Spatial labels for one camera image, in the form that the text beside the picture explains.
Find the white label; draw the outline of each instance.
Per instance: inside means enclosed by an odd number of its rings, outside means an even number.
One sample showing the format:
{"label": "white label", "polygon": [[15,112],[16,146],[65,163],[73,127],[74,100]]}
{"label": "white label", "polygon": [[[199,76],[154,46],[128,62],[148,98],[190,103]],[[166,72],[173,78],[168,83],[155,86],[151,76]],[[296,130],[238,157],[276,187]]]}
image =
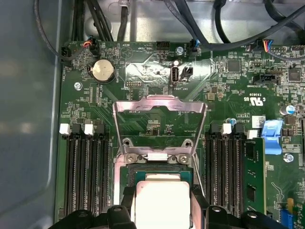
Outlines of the white label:
{"label": "white label", "polygon": [[264,102],[266,101],[266,98],[261,98],[261,97],[244,97],[244,101],[251,102],[252,106],[263,106]]}
{"label": "white label", "polygon": [[266,116],[252,116],[252,128],[263,128]]}

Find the gray metal panel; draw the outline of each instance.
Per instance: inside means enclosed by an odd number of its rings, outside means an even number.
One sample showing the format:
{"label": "gray metal panel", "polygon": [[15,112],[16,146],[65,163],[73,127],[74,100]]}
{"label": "gray metal panel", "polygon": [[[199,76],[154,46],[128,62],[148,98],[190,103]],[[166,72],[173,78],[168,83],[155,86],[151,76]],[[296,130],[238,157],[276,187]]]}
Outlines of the gray metal panel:
{"label": "gray metal panel", "polygon": [[[61,1],[40,2],[54,44]],[[54,215],[59,71],[38,35],[33,0],[1,1],[0,28],[0,227],[45,229]]]}
{"label": "gray metal panel", "polygon": [[[107,18],[112,22],[112,34],[116,40],[120,26],[120,7],[113,0],[99,0],[99,3]],[[214,25],[213,3],[189,2],[188,5],[208,41],[221,42]],[[300,4],[276,4],[279,11],[287,16],[301,6]],[[224,31],[231,41],[246,39],[276,24],[267,14],[263,4],[228,1],[222,9],[221,17]],[[304,27],[305,14],[298,17],[295,22]],[[97,36],[97,31],[93,26],[88,9],[85,13],[85,32],[87,32],[87,35],[93,34]],[[270,38],[274,39],[276,44],[299,43],[294,32],[286,27],[273,34]],[[131,13],[125,35],[126,41],[153,42],[166,40],[184,42],[190,39],[190,34],[168,11],[163,1],[131,0]]]}

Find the motherboard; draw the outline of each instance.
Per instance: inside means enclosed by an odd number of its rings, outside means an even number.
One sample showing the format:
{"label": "motherboard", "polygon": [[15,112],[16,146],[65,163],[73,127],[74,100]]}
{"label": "motherboard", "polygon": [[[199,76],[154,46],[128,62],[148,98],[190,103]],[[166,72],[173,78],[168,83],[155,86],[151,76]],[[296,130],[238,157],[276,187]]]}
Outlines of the motherboard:
{"label": "motherboard", "polygon": [[[65,50],[81,46],[71,42]],[[296,56],[304,48],[272,50]],[[152,109],[138,109],[152,99]],[[205,109],[171,109],[163,100]],[[281,61],[251,45],[212,52],[194,42],[97,42],[64,63],[60,124],[56,221],[78,209],[98,215],[121,202],[124,187],[158,172],[201,184],[209,204],[235,216],[293,216],[291,228],[302,228],[304,61]],[[120,149],[136,146],[195,147],[196,158],[120,157]]]}

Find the blue plastic latch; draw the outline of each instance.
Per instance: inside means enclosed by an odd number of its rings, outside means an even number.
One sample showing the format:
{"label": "blue plastic latch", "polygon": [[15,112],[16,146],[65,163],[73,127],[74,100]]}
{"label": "blue plastic latch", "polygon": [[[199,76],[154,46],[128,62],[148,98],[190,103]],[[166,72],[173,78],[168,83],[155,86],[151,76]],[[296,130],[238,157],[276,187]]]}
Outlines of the blue plastic latch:
{"label": "blue plastic latch", "polygon": [[282,120],[265,121],[261,135],[265,139],[265,154],[280,155],[282,153],[279,144],[282,126]]}

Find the screw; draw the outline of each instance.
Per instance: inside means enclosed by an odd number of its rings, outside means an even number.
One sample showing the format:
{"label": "screw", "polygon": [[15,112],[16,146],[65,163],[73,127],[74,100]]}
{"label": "screw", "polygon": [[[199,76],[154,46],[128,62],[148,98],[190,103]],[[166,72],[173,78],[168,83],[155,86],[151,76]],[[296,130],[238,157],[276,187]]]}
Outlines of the screw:
{"label": "screw", "polygon": [[249,212],[249,213],[248,213],[248,216],[249,216],[250,218],[253,218],[253,219],[257,218],[257,215],[256,215],[255,213],[253,213],[253,212]]}
{"label": "screw", "polygon": [[129,163],[132,163],[132,162],[134,161],[133,156],[128,156],[128,157],[127,157],[127,161],[128,161]]}
{"label": "screw", "polygon": [[188,160],[187,160],[187,156],[181,156],[180,157],[180,162],[181,163],[186,163]]}
{"label": "screw", "polygon": [[213,207],[212,210],[216,211],[216,212],[220,212],[221,211],[219,207]]}
{"label": "screw", "polygon": [[183,55],[184,54],[184,48],[180,47],[180,46],[177,47],[176,48],[176,54],[179,55],[179,56]]}
{"label": "screw", "polygon": [[284,161],[289,163],[289,162],[293,162],[294,161],[294,156],[292,156],[291,154],[285,154],[284,155]]}
{"label": "screw", "polygon": [[82,83],[76,82],[76,83],[74,84],[74,89],[75,89],[76,91],[80,91],[80,90],[82,89]]}

